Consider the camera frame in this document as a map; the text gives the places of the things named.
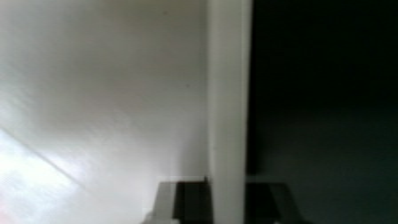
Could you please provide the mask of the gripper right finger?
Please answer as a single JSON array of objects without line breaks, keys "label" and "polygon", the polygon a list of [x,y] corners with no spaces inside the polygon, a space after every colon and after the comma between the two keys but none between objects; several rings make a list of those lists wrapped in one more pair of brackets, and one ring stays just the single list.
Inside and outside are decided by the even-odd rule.
[{"label": "gripper right finger", "polygon": [[246,224],[313,224],[301,214],[285,183],[246,184]]}]

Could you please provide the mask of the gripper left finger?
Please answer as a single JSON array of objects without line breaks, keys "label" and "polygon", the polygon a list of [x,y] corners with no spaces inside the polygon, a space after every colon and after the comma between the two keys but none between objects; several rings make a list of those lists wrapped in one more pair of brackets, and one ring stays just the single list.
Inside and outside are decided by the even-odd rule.
[{"label": "gripper left finger", "polygon": [[208,182],[162,182],[143,224],[208,224]]}]

